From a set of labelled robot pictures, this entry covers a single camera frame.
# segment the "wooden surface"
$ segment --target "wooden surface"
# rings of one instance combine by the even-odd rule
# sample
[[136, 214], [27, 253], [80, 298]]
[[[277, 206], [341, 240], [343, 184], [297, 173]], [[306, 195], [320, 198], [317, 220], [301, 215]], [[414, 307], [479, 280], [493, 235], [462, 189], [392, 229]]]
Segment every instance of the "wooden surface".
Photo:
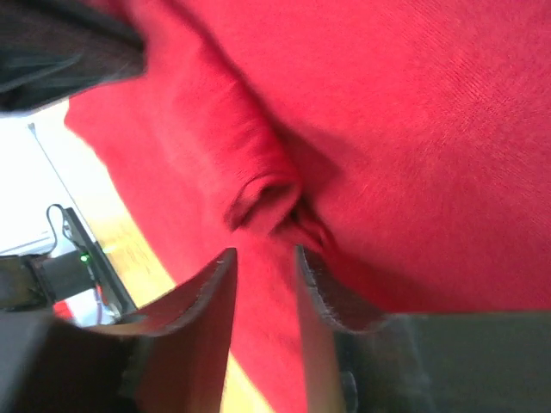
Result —
[[[67, 109], [64, 102], [35, 115], [40, 143], [134, 302], [145, 305], [174, 282], [133, 222], [104, 165], [64, 127]], [[272, 411], [231, 354], [221, 411]]]

